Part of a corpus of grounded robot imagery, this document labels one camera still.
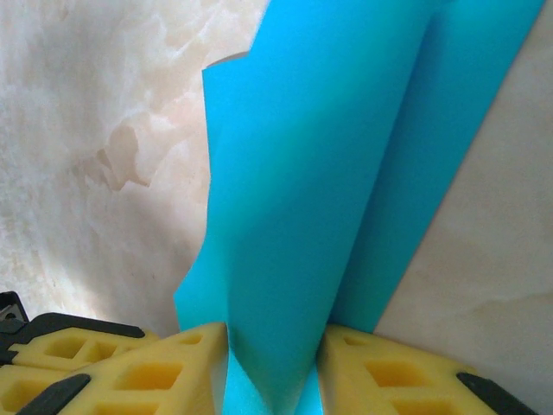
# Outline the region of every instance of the yellow foam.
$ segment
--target yellow foam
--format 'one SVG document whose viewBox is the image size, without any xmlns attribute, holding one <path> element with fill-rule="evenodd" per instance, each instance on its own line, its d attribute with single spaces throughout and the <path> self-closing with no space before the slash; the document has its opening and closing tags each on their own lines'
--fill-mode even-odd
<svg viewBox="0 0 553 415">
<path fill-rule="evenodd" d="M 0 415 L 13 415 L 65 372 L 35 367 L 0 367 Z"/>
<path fill-rule="evenodd" d="M 456 374 L 474 374 L 441 356 L 329 325 L 318 355 L 327 415 L 495 415 Z"/>
<path fill-rule="evenodd" d="M 14 365 L 73 371 L 159 339 L 152 332 L 144 333 L 145 337 L 134 338 L 70 328 L 36 337 L 29 344 L 14 344 L 10 350 L 17 352 Z"/>
<path fill-rule="evenodd" d="M 60 415 L 220 413 L 227 357 L 224 323 L 190 329 L 71 373 L 92 379 Z"/>
</svg>

